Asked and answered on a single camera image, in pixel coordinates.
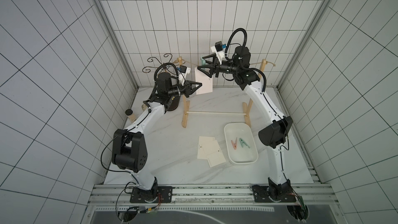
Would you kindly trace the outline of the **white postcard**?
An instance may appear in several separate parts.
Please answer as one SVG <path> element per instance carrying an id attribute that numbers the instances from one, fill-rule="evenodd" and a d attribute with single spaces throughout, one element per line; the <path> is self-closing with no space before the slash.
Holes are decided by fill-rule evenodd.
<path id="1" fill-rule="evenodd" d="M 211 168 L 226 162 L 226 159 L 222 153 L 222 150 L 221 150 L 217 140 L 215 141 L 215 147 L 216 147 L 215 152 L 208 155 L 208 157 L 207 157 L 207 161 Z"/>
<path id="2" fill-rule="evenodd" d="M 197 95 L 213 92 L 213 78 L 208 77 L 196 67 L 194 69 L 195 82 L 201 83 L 202 86 L 196 91 Z"/>
<path id="3" fill-rule="evenodd" d="M 215 138 L 209 136 L 200 136 L 198 144 L 198 159 L 207 159 L 208 155 L 215 152 Z"/>

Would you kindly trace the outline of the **pink clothespin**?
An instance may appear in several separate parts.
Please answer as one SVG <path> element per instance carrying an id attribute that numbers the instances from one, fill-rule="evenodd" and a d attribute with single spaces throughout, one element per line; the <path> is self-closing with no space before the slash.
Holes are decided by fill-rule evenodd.
<path id="1" fill-rule="evenodd" d="M 237 138 L 235 140 L 231 140 L 231 144 L 234 150 L 237 150 Z"/>

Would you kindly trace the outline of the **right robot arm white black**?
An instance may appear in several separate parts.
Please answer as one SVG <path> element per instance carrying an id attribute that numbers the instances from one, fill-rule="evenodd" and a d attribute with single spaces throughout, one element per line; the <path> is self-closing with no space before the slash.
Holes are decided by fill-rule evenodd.
<path id="1" fill-rule="evenodd" d="M 265 119 L 265 128 L 259 131 L 258 137 L 267 147 L 270 171 L 266 193 L 271 201 L 280 202 L 293 193 L 291 182 L 285 173 L 284 156 L 284 151 L 289 149 L 285 143 L 288 142 L 293 120 L 280 111 L 265 92 L 265 75 L 260 69 L 250 67 L 250 52 L 247 47 L 238 46 L 232 59 L 226 57 L 222 43 L 210 49 L 211 54 L 203 57 L 206 64 L 198 66 L 198 70 L 209 78 L 218 76 L 219 73 L 233 75 L 233 80 L 250 97 Z"/>

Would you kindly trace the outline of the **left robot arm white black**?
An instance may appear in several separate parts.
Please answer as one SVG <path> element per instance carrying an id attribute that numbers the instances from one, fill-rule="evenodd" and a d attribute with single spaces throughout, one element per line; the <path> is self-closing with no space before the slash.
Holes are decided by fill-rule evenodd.
<path id="1" fill-rule="evenodd" d="M 112 164 L 119 172 L 128 173 L 136 180 L 132 193 L 146 202 L 153 202 L 158 197 L 158 182 L 144 168 L 148 159 L 145 134 L 169 110 L 173 99 L 182 94 L 189 97 L 202 87 L 202 83 L 189 80 L 172 84 L 173 76 L 162 72 L 155 77 L 154 88 L 149 98 L 143 101 L 147 109 L 127 129 L 118 129 L 114 133 Z"/>

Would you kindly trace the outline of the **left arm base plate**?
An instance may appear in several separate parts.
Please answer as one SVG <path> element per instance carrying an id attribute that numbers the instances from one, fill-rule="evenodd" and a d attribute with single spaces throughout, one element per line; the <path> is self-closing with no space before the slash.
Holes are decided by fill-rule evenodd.
<path id="1" fill-rule="evenodd" d="M 158 186 L 151 190 L 142 190 L 135 187 L 131 192 L 130 203 L 158 203 L 159 195 L 162 203 L 171 203 L 173 187 Z"/>

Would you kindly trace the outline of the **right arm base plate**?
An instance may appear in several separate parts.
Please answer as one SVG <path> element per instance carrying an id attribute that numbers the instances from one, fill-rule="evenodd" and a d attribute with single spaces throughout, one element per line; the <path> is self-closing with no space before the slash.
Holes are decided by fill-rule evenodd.
<path id="1" fill-rule="evenodd" d="M 253 185 L 251 189 L 256 203 L 296 203 L 296 197 L 292 195 L 291 188 Z"/>

